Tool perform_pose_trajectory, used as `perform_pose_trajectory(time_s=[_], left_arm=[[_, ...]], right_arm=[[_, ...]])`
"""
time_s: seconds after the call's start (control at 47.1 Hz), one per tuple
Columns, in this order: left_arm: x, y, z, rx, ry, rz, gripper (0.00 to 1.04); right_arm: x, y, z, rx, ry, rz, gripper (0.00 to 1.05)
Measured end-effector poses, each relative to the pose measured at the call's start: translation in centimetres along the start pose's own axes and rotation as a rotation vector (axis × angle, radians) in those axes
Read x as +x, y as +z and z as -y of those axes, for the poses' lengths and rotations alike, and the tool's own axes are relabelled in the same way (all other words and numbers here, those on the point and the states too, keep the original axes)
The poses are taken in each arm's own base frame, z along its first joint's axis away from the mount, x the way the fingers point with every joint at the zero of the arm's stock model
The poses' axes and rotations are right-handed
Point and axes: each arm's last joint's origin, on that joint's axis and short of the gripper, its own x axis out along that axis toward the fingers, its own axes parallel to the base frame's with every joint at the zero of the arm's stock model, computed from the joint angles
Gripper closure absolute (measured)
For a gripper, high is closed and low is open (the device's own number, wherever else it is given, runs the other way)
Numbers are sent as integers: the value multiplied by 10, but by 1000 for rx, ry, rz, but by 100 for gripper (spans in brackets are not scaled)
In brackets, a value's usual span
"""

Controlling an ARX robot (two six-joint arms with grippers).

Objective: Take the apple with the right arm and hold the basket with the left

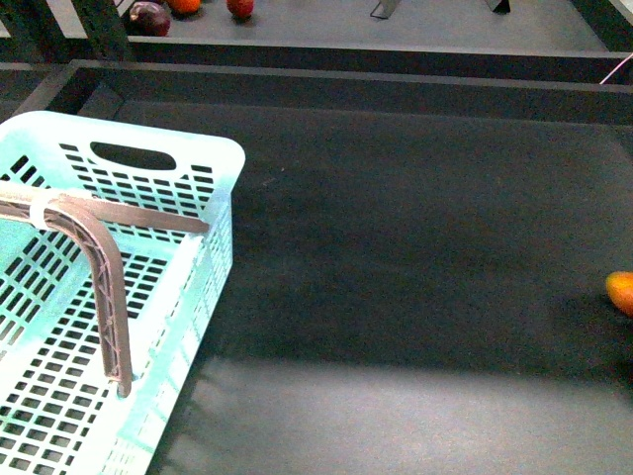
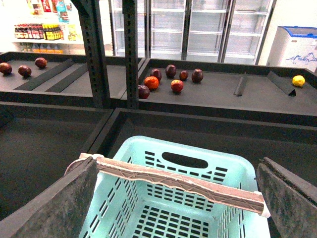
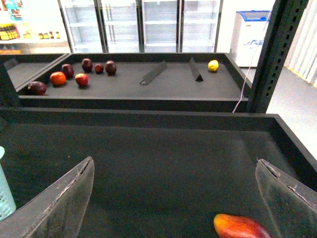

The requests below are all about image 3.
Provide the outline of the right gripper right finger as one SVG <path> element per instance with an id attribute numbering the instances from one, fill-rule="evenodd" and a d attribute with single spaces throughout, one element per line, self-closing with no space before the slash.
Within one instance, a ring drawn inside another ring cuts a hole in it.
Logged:
<path id="1" fill-rule="evenodd" d="M 255 177 L 277 238 L 317 236 L 317 192 L 275 167 L 257 162 Z"/>

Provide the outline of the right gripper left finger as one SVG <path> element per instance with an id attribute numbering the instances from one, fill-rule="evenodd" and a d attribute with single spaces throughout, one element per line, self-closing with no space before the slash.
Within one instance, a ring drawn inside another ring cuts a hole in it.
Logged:
<path id="1" fill-rule="evenodd" d="M 2 238 L 75 238 L 90 200 L 95 164 L 87 157 L 0 223 Z"/>

